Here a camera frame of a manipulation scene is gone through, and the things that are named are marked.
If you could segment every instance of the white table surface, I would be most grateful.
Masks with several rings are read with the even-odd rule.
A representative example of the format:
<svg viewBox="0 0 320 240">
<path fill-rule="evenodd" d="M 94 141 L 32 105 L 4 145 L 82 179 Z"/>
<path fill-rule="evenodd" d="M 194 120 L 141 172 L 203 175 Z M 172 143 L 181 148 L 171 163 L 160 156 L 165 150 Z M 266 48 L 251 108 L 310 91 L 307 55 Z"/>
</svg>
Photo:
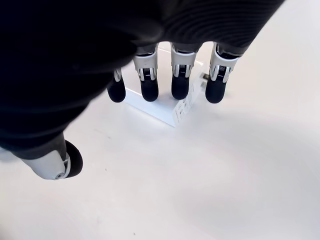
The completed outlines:
<svg viewBox="0 0 320 240">
<path fill-rule="evenodd" d="M 285 2 L 224 100 L 202 94 L 178 128 L 105 92 L 65 132 L 77 177 L 43 180 L 2 152 L 0 240 L 319 240 L 319 9 Z"/>
</svg>

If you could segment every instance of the white box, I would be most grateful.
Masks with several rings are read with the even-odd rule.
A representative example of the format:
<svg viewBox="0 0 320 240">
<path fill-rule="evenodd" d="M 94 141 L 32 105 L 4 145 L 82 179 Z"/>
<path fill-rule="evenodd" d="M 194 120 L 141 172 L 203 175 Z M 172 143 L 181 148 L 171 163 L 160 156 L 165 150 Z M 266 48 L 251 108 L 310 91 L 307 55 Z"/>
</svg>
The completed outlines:
<svg viewBox="0 0 320 240">
<path fill-rule="evenodd" d="M 157 81 L 159 97 L 153 102 L 144 100 L 141 94 L 141 85 L 138 73 L 133 62 L 122 68 L 126 97 L 124 101 L 131 106 L 176 127 L 187 115 L 190 108 L 201 92 L 201 78 L 206 65 L 200 61 L 194 62 L 189 78 L 189 93 L 183 100 L 176 100 L 171 93 L 172 67 L 171 53 L 158 48 Z"/>
</svg>

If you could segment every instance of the robotic finger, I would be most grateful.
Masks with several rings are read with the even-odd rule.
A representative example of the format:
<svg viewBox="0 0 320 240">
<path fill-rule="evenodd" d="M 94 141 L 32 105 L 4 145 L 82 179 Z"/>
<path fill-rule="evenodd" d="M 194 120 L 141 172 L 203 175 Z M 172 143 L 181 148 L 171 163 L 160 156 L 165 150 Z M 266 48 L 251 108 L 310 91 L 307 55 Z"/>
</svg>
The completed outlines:
<svg viewBox="0 0 320 240">
<path fill-rule="evenodd" d="M 240 54 L 225 52 L 217 43 L 214 43 L 210 60 L 210 80 L 205 88 L 205 97 L 212 103 L 219 103 L 226 90 L 229 74 L 233 71 Z"/>
<path fill-rule="evenodd" d="M 201 45 L 171 43 L 171 93 L 177 100 L 182 100 L 188 95 L 189 77 Z"/>
<path fill-rule="evenodd" d="M 41 146 L 12 153 L 46 180 L 74 177 L 83 167 L 79 150 L 65 140 L 63 133 Z"/>
<path fill-rule="evenodd" d="M 153 102 L 158 98 L 158 44 L 138 47 L 136 56 L 133 58 L 135 70 L 137 71 L 143 98 Z"/>
</svg>

